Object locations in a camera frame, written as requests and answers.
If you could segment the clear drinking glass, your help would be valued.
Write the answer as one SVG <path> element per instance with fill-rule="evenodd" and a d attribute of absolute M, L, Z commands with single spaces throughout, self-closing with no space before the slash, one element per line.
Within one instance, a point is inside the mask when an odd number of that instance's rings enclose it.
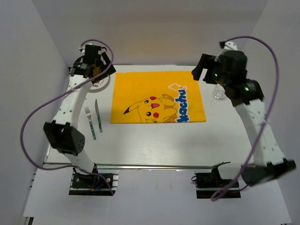
<path fill-rule="evenodd" d="M 212 95 L 214 98 L 219 100 L 224 99 L 226 97 L 225 90 L 220 84 L 215 85 Z"/>

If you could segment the knife with teal handle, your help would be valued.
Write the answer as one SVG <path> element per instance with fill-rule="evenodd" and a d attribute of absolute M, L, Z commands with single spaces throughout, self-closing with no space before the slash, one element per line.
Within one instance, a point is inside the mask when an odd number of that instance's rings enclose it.
<path fill-rule="evenodd" d="M 100 133 L 102 133 L 103 130 L 102 130 L 101 117 L 100 117 L 100 113 L 99 113 L 97 99 L 95 99 L 95 111 L 96 111 L 96 115 L 97 115 L 97 121 L 98 121 L 99 131 L 100 131 Z"/>

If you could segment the yellow Pikachu cloth placemat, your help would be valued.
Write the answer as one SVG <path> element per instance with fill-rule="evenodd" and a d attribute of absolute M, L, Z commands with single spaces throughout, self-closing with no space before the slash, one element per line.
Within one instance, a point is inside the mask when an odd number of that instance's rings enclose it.
<path fill-rule="evenodd" d="M 199 84 L 190 71 L 117 73 L 111 123 L 205 122 Z"/>

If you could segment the fork with teal handle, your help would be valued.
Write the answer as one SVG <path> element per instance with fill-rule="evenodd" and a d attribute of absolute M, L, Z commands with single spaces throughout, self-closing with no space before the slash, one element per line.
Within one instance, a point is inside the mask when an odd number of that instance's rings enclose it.
<path fill-rule="evenodd" d="M 93 127 L 93 124 L 92 124 L 92 121 L 91 121 L 90 110 L 89 110 L 88 107 L 85 107 L 84 110 L 85 110 L 86 116 L 87 116 L 88 121 L 89 121 L 89 125 L 90 125 L 90 129 L 91 129 L 91 133 L 92 133 L 93 139 L 96 140 L 96 135 L 95 135 L 94 127 Z"/>

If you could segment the round patterned plate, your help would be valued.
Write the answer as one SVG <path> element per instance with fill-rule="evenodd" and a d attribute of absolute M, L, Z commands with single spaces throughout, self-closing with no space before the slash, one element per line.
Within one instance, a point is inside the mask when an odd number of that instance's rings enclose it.
<path fill-rule="evenodd" d="M 106 86 L 109 84 L 110 82 L 110 75 L 105 77 L 104 79 L 102 80 L 99 80 L 99 81 L 96 81 L 90 88 L 90 91 L 91 93 L 93 92 L 99 92 L 103 89 L 106 88 Z"/>

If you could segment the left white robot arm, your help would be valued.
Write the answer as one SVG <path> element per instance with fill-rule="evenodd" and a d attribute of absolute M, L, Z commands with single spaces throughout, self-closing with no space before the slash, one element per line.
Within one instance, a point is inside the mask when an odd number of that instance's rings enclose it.
<path fill-rule="evenodd" d="M 93 83 L 113 74 L 115 69 L 108 58 L 107 47 L 87 44 L 83 56 L 78 58 L 69 71 L 67 95 L 51 122 L 44 124 L 44 132 L 53 149 L 63 154 L 84 173 L 83 182 L 94 187 L 99 182 L 96 165 L 84 150 L 85 137 L 78 131 L 78 120 L 85 98 Z"/>

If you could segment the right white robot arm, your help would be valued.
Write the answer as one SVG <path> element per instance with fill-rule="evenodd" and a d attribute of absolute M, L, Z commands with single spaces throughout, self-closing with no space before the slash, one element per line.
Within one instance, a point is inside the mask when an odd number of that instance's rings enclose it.
<path fill-rule="evenodd" d="M 286 159 L 266 118 L 268 110 L 260 84 L 247 78 L 246 55 L 231 41 L 221 41 L 220 48 L 218 56 L 202 54 L 192 75 L 198 81 L 206 69 L 203 81 L 219 84 L 242 120 L 253 157 L 253 163 L 242 167 L 242 179 L 248 186 L 254 186 L 295 170 L 295 161 Z"/>

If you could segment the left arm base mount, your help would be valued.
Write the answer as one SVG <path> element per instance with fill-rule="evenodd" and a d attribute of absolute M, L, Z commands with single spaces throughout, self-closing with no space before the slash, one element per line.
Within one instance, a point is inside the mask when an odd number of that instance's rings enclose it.
<path fill-rule="evenodd" d="M 69 195 L 81 196 L 113 196 L 119 180 L 119 170 L 99 169 L 103 176 L 78 173 L 73 169 Z"/>

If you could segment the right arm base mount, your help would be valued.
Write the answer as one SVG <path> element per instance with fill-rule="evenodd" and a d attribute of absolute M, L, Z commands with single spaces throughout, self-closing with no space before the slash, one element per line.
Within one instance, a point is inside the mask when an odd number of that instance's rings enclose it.
<path fill-rule="evenodd" d="M 220 188 L 228 185 L 231 179 L 224 179 L 221 177 L 219 167 L 229 164 L 230 162 L 222 162 L 213 165 L 209 172 L 194 172 L 191 181 L 195 184 L 197 199 L 210 199 L 211 196 Z"/>

